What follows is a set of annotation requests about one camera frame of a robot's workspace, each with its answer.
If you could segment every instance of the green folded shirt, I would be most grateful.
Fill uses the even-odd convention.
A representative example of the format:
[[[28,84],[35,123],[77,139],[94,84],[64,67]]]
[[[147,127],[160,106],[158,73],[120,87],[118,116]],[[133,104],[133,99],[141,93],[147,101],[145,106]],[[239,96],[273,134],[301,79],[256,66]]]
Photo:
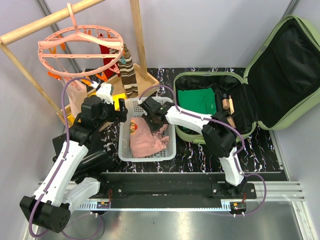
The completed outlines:
[[[214,115],[217,112],[215,93],[212,88],[178,90],[178,101],[180,107],[198,114]]]

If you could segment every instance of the red cloth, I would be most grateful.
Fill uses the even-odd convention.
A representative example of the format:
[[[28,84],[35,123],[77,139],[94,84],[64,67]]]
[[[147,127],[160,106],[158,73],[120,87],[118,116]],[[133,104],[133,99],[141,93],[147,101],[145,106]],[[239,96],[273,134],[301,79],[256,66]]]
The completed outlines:
[[[110,54],[110,48],[109,47],[102,46],[102,45],[99,45],[99,46],[100,46],[101,54]],[[112,58],[103,58],[103,65],[105,66],[105,65],[109,64],[112,60],[113,60]],[[107,68],[103,72],[104,72],[104,75],[106,76],[107,79],[111,78],[115,74],[115,72],[111,71],[109,68]]]

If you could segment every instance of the wooden pole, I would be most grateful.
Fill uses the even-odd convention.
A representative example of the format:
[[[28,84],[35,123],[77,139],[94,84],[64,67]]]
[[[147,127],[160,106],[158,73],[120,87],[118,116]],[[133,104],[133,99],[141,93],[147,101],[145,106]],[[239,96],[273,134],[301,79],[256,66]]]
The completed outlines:
[[[78,3],[71,5],[72,12],[77,14],[83,10],[86,10],[98,3],[103,2],[104,0],[83,0]],[[49,27],[52,24],[55,24],[63,19],[70,17],[68,8],[64,8],[60,11],[52,13],[48,16],[45,16],[37,21],[29,23],[25,26],[22,26],[16,30],[8,32],[2,36],[0,36],[0,40],[4,45],[12,44],[20,39],[23,39],[30,34],[40,31],[46,27]]]
[[[139,64],[141,68],[141,76],[146,79],[147,77],[147,61],[145,52],[144,36],[142,32],[141,14],[139,0],[130,0],[132,21],[135,32],[136,47],[138,50]]]
[[[38,90],[38,92],[47,100],[47,102],[54,108],[60,117],[64,117],[61,109],[54,103],[54,101],[47,95],[43,88],[37,83],[37,81],[31,76],[28,70],[21,64],[16,56],[10,51],[10,49],[0,41],[0,48],[7,55],[7,57],[16,65],[16,67],[23,73],[23,75],[29,80],[30,83]]]

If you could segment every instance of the black marble surface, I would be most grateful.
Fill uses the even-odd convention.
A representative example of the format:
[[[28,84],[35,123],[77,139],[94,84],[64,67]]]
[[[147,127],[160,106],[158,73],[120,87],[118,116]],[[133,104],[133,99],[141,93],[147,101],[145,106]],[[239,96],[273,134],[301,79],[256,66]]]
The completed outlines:
[[[183,72],[234,72],[240,76],[244,68],[149,68],[161,85],[173,89],[175,77]],[[159,88],[155,93],[158,97],[172,98],[172,94]],[[111,124],[101,132],[104,147],[115,161],[115,167],[109,172],[221,172],[222,167],[218,158],[211,156],[206,145],[183,141],[176,136],[176,156],[172,160],[156,162],[125,162],[118,157],[120,124]],[[275,149],[269,131],[257,126],[252,135],[245,140],[245,149],[238,154],[242,169],[245,172],[278,172],[280,170]]]

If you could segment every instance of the suitcase lid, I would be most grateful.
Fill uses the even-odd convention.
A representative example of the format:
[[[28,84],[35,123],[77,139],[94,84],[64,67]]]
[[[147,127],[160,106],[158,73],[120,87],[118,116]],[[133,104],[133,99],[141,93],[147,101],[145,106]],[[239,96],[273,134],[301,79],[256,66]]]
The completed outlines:
[[[316,104],[301,107],[320,87],[319,45],[320,34],[308,21],[289,15],[251,60],[243,78],[256,99],[249,104],[255,105],[261,128],[287,127]],[[292,114],[297,108],[299,114]]]

